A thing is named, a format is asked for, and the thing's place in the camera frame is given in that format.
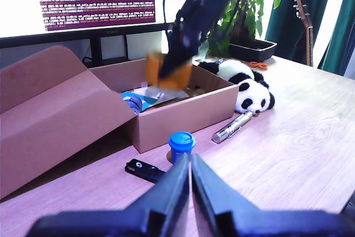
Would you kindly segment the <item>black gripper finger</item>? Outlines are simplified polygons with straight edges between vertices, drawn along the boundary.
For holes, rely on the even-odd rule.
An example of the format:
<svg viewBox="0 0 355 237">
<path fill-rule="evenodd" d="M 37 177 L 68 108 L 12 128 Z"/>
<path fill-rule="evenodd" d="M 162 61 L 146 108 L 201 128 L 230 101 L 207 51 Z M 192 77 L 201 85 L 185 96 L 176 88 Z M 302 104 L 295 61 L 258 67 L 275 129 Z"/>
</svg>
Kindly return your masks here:
<svg viewBox="0 0 355 237">
<path fill-rule="evenodd" d="M 236 236 L 233 213 L 260 211 L 225 183 L 199 156 L 191 156 L 192 193 L 200 236 Z"/>
<path fill-rule="evenodd" d="M 139 236 L 185 236 L 189 210 L 189 162 L 187 154 L 142 196 L 128 206 L 142 211 Z"/>
</svg>

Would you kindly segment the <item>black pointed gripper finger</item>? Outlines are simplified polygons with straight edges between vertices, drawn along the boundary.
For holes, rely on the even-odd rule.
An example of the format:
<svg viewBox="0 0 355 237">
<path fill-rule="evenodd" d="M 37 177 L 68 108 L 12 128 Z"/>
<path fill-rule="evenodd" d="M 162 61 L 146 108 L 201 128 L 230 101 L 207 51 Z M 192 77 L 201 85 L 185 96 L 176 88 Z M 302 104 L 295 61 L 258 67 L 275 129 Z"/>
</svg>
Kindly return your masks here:
<svg viewBox="0 0 355 237">
<path fill-rule="evenodd" d="M 197 55 L 200 46 L 200 34 L 198 32 L 186 33 L 180 30 L 172 30 L 168 33 L 169 51 L 164 58 L 158 77 L 165 79 L 178 68 Z"/>
</svg>

